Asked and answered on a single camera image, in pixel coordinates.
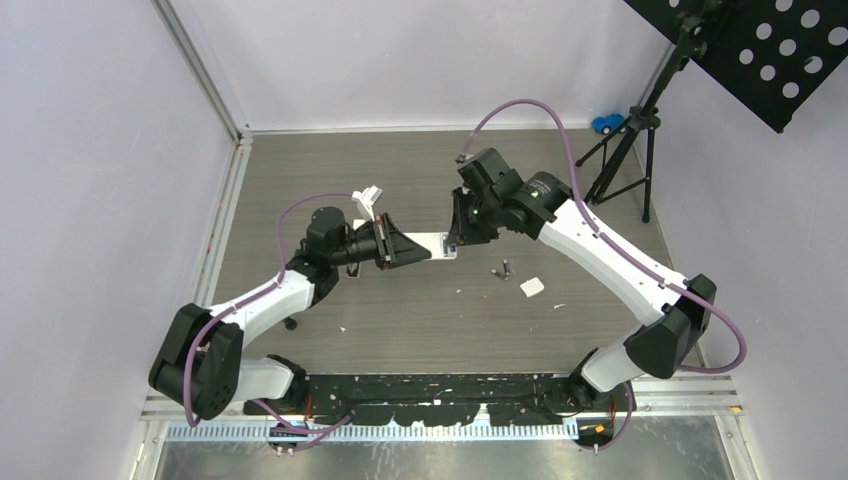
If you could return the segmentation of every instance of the gray wood table surface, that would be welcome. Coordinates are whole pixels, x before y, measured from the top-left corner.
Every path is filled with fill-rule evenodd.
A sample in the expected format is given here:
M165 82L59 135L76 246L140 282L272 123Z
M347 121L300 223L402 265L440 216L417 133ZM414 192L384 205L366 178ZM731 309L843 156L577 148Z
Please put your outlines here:
M575 155L601 136L570 132ZM461 184L456 158L467 132L339 133L257 136L232 225L216 302L236 297L279 269L275 226L291 203L323 192L383 189L377 211L401 231L447 231L450 191ZM497 148L524 179L546 170L568 182L553 130L484 131L475 148ZM582 191L600 170L597 156L579 170ZM631 152L610 192L641 175ZM593 207L600 218L663 264L668 253L655 221L643 224L642 189ZM309 216L343 198L305 204L285 220L292 252ZM504 258L508 281L491 274ZM592 348L637 326L630 311L573 261L527 237L505 232L489 245L461 248L453 261L391 271L363 264L315 308L295 316L294 331L277 325L256 339L246 358L278 354L313 373L458 373L568 371ZM539 277L545 290L525 298L519 284Z

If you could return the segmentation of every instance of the blue toy car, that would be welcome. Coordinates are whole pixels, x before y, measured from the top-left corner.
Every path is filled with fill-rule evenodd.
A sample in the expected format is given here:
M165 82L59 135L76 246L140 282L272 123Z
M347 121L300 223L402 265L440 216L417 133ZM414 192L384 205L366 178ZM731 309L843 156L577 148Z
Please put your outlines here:
M598 132L603 133L604 135L618 128L621 125L621 122L624 121L624 116L618 113L613 113L607 117L598 117L592 120L592 128Z

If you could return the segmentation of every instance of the gray wall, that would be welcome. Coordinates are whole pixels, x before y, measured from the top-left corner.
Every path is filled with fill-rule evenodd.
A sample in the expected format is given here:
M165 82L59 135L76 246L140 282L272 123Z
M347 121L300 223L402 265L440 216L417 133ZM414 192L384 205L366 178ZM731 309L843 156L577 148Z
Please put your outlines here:
M0 477L114 480L231 145L149 2L4 2L0 44Z
M734 379L766 478L848 467L846 87L843 63L782 135L696 65L660 102L657 215L677 269L716 281L750 343ZM717 323L702 344L714 363L736 354Z
M473 125L518 97L582 127L626 110L666 45L621 0L174 1L254 130Z

